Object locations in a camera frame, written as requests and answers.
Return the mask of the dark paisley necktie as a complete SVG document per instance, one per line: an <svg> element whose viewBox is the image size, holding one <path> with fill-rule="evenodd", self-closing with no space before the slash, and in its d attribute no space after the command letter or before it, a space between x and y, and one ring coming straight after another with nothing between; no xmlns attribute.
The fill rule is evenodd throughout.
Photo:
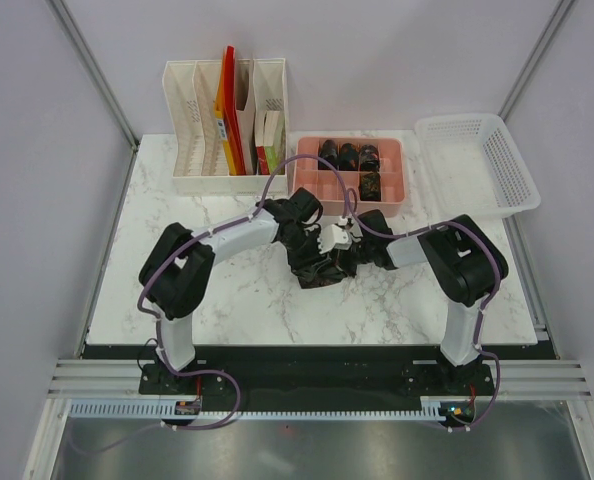
<svg viewBox="0 0 594 480"><path fill-rule="evenodd" d="M344 264L338 259L326 258L313 265L305 266L292 273L302 289L323 288L356 276L356 267Z"/></svg>

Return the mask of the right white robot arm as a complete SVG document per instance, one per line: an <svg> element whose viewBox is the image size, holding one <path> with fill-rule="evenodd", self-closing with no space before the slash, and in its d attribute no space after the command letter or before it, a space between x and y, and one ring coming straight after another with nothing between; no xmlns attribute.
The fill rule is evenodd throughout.
<svg viewBox="0 0 594 480"><path fill-rule="evenodd" d="M471 381L468 365L482 355L484 311L508 276L500 250L468 215L426 230L397 236L381 211L358 216L360 240L348 250L350 264L374 264L392 271L415 264L430 266L448 299L435 381L444 392L460 392Z"/></svg>

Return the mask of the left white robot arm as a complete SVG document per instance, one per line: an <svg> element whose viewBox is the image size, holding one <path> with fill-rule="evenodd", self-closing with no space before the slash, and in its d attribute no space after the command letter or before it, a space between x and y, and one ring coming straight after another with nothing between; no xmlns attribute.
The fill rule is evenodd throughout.
<svg viewBox="0 0 594 480"><path fill-rule="evenodd" d="M214 266L257 247L280 243L287 263L309 279L326 260L318 247L323 206L300 188L288 199L260 201L251 212L196 231L168 225L144 263L138 309L155 317L162 382L185 393L196 382L192 313L204 299Z"/></svg>

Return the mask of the rolled tie front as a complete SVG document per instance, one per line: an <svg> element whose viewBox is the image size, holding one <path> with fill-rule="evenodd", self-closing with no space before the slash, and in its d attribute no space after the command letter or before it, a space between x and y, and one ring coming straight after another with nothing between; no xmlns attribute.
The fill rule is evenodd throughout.
<svg viewBox="0 0 594 480"><path fill-rule="evenodd" d="M381 177L376 171L361 172L359 177L359 195L363 202L381 201Z"/></svg>

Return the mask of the rolled tie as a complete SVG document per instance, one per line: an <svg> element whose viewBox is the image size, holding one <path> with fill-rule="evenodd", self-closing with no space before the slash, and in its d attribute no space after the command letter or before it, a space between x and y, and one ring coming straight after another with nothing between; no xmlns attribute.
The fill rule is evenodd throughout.
<svg viewBox="0 0 594 480"><path fill-rule="evenodd" d="M344 143L339 147L338 169L340 171L357 171L359 168L359 152L352 143Z"/></svg>
<svg viewBox="0 0 594 480"><path fill-rule="evenodd" d="M360 147L358 153L359 170L363 172L379 172L380 157L378 148L373 144Z"/></svg>
<svg viewBox="0 0 594 480"><path fill-rule="evenodd" d="M332 139L325 140L320 146L318 157L325 160L325 163L318 162L319 170L337 169L339 159L336 142Z"/></svg>
<svg viewBox="0 0 594 480"><path fill-rule="evenodd" d="M359 195L363 202L381 201L381 177L376 171L361 172L359 177Z"/></svg>

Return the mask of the pink divided storage box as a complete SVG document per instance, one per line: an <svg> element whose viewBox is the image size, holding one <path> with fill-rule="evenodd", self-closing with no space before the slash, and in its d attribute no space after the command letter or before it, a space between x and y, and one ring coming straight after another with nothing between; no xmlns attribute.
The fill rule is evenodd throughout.
<svg viewBox="0 0 594 480"><path fill-rule="evenodd" d="M357 150L366 144L378 148L380 157L381 201L363 202L359 195L359 168L357 171L341 171L340 177L330 170L319 170L316 157L322 143L332 139L339 148L344 143L352 143ZM339 216L343 213L344 188L351 188L358 194L357 212L359 214L378 209L385 217L397 216L403 208L410 205L410 188L403 144L400 140L387 137L343 137L343 136L303 136L296 141L296 154L302 157L289 167L292 170L291 190L304 188L314 194L323 205L323 214Z"/></svg>

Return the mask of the white perforated plastic basket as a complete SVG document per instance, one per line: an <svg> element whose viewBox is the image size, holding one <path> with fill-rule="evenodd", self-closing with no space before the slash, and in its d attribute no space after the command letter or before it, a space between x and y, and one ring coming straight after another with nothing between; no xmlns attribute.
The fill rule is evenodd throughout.
<svg viewBox="0 0 594 480"><path fill-rule="evenodd" d="M414 132L443 216L503 219L540 205L535 182L499 116L434 116L417 121Z"/></svg>

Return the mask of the white file organizer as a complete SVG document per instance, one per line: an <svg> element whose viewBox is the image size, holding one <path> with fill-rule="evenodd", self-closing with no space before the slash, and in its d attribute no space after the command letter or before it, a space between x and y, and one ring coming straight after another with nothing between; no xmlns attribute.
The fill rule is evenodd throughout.
<svg viewBox="0 0 594 480"><path fill-rule="evenodd" d="M172 183L181 196L255 195L269 177L257 166L256 113L282 113L289 126L286 60L238 62L239 133L229 131L220 60L169 61L162 85L177 140Z"/></svg>

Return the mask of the orange red folder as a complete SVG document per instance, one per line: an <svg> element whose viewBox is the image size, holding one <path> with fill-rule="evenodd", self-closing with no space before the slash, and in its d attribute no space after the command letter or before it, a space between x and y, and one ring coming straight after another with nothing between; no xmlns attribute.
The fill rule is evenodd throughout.
<svg viewBox="0 0 594 480"><path fill-rule="evenodd" d="M228 172L231 176L241 176L245 174L245 167L235 106L235 66L235 47L228 45L223 51L213 111Z"/></svg>

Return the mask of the beige paper folder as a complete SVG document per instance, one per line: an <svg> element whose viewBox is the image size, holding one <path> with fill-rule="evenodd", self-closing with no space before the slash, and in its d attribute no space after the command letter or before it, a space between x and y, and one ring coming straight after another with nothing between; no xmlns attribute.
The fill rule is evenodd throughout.
<svg viewBox="0 0 594 480"><path fill-rule="evenodd" d="M235 99L242 158L246 175L255 175L257 160L254 145L255 95L253 82L254 61L238 60L235 68Z"/></svg>

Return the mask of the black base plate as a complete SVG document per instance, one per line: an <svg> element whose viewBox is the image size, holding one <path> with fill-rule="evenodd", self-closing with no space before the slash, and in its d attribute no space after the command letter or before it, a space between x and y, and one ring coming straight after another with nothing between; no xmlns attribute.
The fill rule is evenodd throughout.
<svg viewBox="0 0 594 480"><path fill-rule="evenodd" d="M424 396L482 398L490 367L453 368L436 347L199 346L182 376L161 361L143 367L142 395L199 395L214 410L412 409Z"/></svg>

